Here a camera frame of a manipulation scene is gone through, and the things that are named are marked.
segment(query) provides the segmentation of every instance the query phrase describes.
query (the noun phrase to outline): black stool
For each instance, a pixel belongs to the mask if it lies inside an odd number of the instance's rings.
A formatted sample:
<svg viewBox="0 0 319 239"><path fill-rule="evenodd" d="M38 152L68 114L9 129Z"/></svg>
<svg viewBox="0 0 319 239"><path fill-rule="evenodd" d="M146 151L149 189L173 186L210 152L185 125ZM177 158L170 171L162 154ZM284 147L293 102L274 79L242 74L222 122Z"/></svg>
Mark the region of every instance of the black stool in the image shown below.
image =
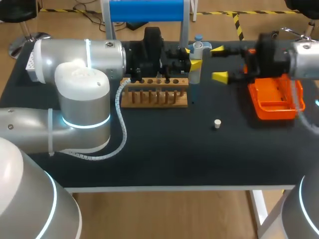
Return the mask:
<svg viewBox="0 0 319 239"><path fill-rule="evenodd" d="M286 5L291 10L298 10L301 14L308 17L310 22L303 34L299 34L287 27L281 30L289 32L298 37L297 40L311 40L311 33L315 27L315 20L319 19L319 1L318 0L285 0Z"/></svg>
<svg viewBox="0 0 319 239"><path fill-rule="evenodd" d="M16 39L9 46L9 55L17 58L27 41L51 38L47 33L30 33L26 21L36 18L40 11L37 0L2 0L0 1L0 20L8 23L20 23L23 36Z"/></svg>

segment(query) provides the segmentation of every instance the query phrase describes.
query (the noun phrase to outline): black table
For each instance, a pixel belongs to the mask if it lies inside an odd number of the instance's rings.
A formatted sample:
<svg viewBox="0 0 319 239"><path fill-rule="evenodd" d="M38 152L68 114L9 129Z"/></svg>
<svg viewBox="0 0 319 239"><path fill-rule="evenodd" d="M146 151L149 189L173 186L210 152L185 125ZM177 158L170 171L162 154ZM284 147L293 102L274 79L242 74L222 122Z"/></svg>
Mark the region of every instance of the black table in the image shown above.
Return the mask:
<svg viewBox="0 0 319 239"><path fill-rule="evenodd" d="M212 42L213 47L221 44L254 45ZM31 82L25 70L31 50L32 44L26 45L18 58L0 107L57 110L54 88ZM211 59L205 55L195 104L188 99L186 109L122 109L128 140L113 158L86 161L62 153L30 156L67 188L294 185L315 167L319 137L298 120L259 120L247 86L226 86L211 80L211 72L242 66L239 57ZM112 105L118 86L119 82L111 82ZM303 87L305 113L319 123L317 89L313 82L303 82ZM111 140L99 155L113 151L122 140L114 107L111 115ZM219 130L212 129L215 119L222 121Z"/></svg>

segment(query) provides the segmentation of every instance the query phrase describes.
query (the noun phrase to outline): wooden test tube rack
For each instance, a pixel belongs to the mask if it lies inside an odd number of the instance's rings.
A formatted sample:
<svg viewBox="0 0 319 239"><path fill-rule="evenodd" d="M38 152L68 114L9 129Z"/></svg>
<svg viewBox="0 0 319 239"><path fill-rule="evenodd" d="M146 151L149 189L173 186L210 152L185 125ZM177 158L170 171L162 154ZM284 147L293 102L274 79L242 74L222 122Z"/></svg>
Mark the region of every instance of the wooden test tube rack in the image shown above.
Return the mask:
<svg viewBox="0 0 319 239"><path fill-rule="evenodd" d="M187 107L188 78L143 78L129 83L122 92L123 108L182 108Z"/></svg>

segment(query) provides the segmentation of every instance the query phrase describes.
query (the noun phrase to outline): orange plastic container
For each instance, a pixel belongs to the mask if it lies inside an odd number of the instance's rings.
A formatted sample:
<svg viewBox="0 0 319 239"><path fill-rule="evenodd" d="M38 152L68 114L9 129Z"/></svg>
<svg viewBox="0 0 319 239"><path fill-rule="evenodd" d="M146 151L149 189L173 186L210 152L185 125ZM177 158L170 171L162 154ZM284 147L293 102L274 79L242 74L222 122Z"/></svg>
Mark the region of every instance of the orange plastic container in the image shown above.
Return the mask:
<svg viewBox="0 0 319 239"><path fill-rule="evenodd" d="M292 120L298 111L293 102L291 84L296 84L300 110L305 110L303 87L300 81L291 81L284 74L279 78L256 79L248 89L257 116L262 120Z"/></svg>

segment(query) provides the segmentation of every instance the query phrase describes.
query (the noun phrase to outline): black cable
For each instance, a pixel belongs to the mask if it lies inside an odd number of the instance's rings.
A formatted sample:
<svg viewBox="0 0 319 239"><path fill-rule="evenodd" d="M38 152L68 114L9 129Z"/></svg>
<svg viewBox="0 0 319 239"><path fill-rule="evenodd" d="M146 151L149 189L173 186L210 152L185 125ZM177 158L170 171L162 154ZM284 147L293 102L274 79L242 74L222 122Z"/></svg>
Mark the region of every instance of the black cable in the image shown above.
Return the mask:
<svg viewBox="0 0 319 239"><path fill-rule="evenodd" d="M93 2L95 2L95 1L97 1L97 0L92 0L92 1L89 1L89 2L79 2L78 0L75 0L75 1L77 2L77 4L74 5L73 10L78 10L78 11L80 11L79 9L77 9L77 6L82 5L82 6L84 6L84 10L87 12L86 4L93 3ZM89 19L89 20L91 21L91 23L98 24L98 25L99 25L99 30L100 30L101 32L105 32L105 30L103 30L103 29L101 28L101 26L105 26L105 24L103 24L102 20L101 20L98 16L96 16L95 13L91 13L91 14L92 14L93 17L97 18L97 19L99 20L99 22L94 21L94 20L93 20L92 18L90 18L89 15L87 15L86 13L84 13L84 12L81 12L81 13L82 13L82 15L84 15L87 19ZM125 22L122 22L122 23L120 23L120 24L116 24L115 26L122 26L123 24L125 24ZM115 31L120 31L120 30L123 30L123 29L125 29L125 28L126 28L126 26L123 27L123 28L120 28L120 29L116 29Z"/></svg>
<svg viewBox="0 0 319 239"><path fill-rule="evenodd" d="M89 4L89 3L93 3L93 2L95 2L95 1L97 1L97 0L92 0L92 1L88 1L88 2L80 2L80 1L78 1L78 0L75 0L77 3L81 3L81 4Z"/></svg>

